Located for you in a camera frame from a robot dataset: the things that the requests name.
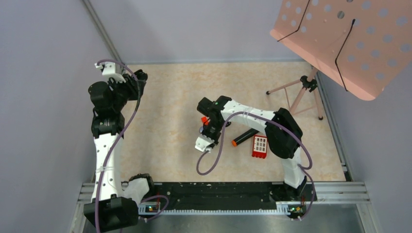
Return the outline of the black earbud charging case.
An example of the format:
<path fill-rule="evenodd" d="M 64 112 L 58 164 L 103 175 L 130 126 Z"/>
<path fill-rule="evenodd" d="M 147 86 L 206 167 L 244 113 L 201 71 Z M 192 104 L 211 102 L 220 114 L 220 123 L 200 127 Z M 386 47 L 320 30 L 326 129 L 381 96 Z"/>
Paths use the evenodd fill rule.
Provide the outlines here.
<path fill-rule="evenodd" d="M 145 73 L 142 69 L 139 69 L 134 72 L 134 74 L 137 77 L 137 80 L 141 83 L 146 83 L 148 80 L 148 74 Z"/>

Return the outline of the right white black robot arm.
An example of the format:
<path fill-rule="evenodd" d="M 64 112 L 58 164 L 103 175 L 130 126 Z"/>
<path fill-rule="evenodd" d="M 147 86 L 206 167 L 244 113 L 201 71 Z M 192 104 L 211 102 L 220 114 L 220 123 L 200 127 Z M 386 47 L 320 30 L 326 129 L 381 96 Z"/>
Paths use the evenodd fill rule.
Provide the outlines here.
<path fill-rule="evenodd" d="M 280 158 L 286 196 L 298 200 L 304 195 L 306 176 L 301 166 L 300 151 L 308 150 L 301 141 L 302 130 L 287 109 L 260 110 L 220 96 L 215 101 L 202 98 L 197 111 L 208 118 L 208 124 L 203 126 L 195 142 L 194 147 L 198 151 L 207 153 L 216 145 L 221 146 L 228 122 L 245 125 L 264 134 L 270 151 Z"/>

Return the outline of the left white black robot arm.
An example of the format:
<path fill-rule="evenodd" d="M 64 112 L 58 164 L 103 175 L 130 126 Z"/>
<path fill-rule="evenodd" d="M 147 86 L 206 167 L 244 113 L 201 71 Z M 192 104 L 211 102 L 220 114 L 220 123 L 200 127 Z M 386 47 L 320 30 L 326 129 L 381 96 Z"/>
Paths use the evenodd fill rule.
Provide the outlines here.
<path fill-rule="evenodd" d="M 122 80 L 110 77 L 88 89 L 94 105 L 91 132 L 96 148 L 96 180 L 91 202 L 84 206 L 84 215 L 99 233 L 136 225 L 138 204 L 153 199 L 156 193 L 147 173 L 132 177 L 128 188 L 122 186 L 120 152 L 129 122 L 125 122 L 121 111 L 128 101 L 139 100 L 148 75 L 139 70 L 133 76 L 122 77 Z"/>

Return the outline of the small red block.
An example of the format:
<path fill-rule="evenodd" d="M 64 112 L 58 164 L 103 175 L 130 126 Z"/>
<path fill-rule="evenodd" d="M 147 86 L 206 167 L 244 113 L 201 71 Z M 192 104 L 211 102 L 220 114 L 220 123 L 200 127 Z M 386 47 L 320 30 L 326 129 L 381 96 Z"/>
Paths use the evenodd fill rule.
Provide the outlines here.
<path fill-rule="evenodd" d="M 202 124 L 203 124 L 203 125 L 208 125 L 208 123 L 209 123 L 209 118 L 207 118 L 206 116 L 204 116 L 204 117 L 201 118 L 201 121 L 202 121 Z"/>

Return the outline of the black microphone orange tip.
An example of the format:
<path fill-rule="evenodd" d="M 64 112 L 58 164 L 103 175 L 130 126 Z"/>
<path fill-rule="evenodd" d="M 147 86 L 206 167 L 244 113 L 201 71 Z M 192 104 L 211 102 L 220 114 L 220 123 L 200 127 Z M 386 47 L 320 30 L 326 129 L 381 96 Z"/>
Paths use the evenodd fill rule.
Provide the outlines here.
<path fill-rule="evenodd" d="M 235 139 L 232 140 L 232 145 L 234 147 L 237 147 L 241 143 L 245 142 L 249 138 L 253 137 L 255 134 L 259 133 L 258 130 L 256 129 L 249 129 L 246 132 L 242 133 L 240 136 L 236 137 Z"/>

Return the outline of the red white toy block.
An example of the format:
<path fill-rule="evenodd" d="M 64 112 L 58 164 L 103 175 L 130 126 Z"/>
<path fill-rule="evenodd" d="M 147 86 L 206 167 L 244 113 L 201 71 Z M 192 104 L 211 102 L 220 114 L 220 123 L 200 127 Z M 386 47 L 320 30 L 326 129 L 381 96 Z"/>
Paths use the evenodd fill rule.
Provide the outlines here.
<path fill-rule="evenodd" d="M 267 137 L 262 135 L 255 135 L 253 137 L 252 157 L 265 159 L 268 153 Z"/>

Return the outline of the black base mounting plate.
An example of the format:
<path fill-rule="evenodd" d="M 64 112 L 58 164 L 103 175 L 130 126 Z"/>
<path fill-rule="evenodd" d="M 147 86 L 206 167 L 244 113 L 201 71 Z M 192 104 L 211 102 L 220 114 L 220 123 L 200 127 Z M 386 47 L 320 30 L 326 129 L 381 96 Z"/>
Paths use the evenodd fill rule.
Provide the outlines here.
<path fill-rule="evenodd" d="M 304 216 L 317 201 L 314 185 L 297 190 L 283 182 L 155 183 L 138 205 L 142 217 L 162 215 Z"/>

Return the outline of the pink perforated music stand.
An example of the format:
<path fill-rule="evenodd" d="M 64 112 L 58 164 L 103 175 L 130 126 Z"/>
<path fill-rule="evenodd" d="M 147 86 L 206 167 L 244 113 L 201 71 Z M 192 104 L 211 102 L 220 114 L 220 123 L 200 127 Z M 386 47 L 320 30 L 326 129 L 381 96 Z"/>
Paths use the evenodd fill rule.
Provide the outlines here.
<path fill-rule="evenodd" d="M 325 94 L 336 121 L 389 137 L 404 126 L 392 107 L 368 112 L 344 101 L 377 101 L 412 63 L 411 1 L 284 0 L 270 34 L 335 84 L 340 93 Z"/>

